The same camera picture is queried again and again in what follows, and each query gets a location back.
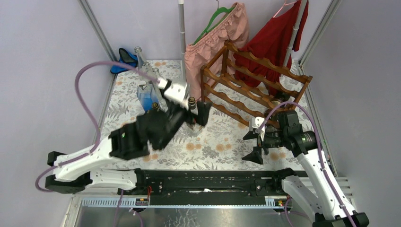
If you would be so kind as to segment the dark green wine bottle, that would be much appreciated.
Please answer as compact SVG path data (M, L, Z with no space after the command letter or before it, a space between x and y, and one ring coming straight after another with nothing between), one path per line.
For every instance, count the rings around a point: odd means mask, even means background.
M271 103L273 104L273 108L283 102L288 101L290 98L291 98L291 96L287 93L277 92L276 95L274 96L274 100L271 101ZM280 106L280 108L289 110L291 108L291 105L282 105L282 106Z

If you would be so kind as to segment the clear square liquor bottle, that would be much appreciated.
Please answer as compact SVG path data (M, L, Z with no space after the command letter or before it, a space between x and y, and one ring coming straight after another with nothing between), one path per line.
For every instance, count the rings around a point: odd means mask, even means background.
M197 115L198 114L198 108L197 108L197 101L195 100L194 97L189 97L188 99L188 104L189 104L189 110L191 111L192 114ZM199 125L196 122L195 117L192 118L191 123L187 123L187 126L190 130L190 136L191 137L198 137L203 130L203 126Z

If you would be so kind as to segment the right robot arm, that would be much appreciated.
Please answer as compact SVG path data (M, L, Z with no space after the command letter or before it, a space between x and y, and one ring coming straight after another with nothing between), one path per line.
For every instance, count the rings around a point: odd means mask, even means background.
M366 227L370 221L363 212L357 212L336 181L319 150L313 131L304 131L294 110L278 113L279 130L259 129L264 121L254 117L244 140L256 139L257 145L242 159L262 164L262 151L285 147L303 167L314 191L310 191L291 168L275 171L271 188L278 195L288 194L305 212L314 227Z

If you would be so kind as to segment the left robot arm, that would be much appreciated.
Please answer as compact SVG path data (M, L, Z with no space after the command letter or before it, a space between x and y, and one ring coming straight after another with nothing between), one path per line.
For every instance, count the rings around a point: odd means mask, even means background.
M52 151L48 165L52 175L45 179L47 190L75 194L89 187L111 187L142 194L147 182L135 171L107 170L103 167L118 161L130 161L150 155L150 149L163 150L181 126L206 126L212 104L197 101L197 113L169 103L168 109L151 109L137 116L136 121L114 130L98 145L72 154Z

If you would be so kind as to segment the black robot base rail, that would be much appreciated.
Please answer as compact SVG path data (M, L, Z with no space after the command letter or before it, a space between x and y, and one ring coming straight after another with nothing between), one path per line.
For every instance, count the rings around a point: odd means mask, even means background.
M199 171L199 170L141 170L134 171L134 189L118 195L144 195L156 205L264 205L266 196L286 196L281 180L295 175L305 177L304 171L285 168L278 171Z

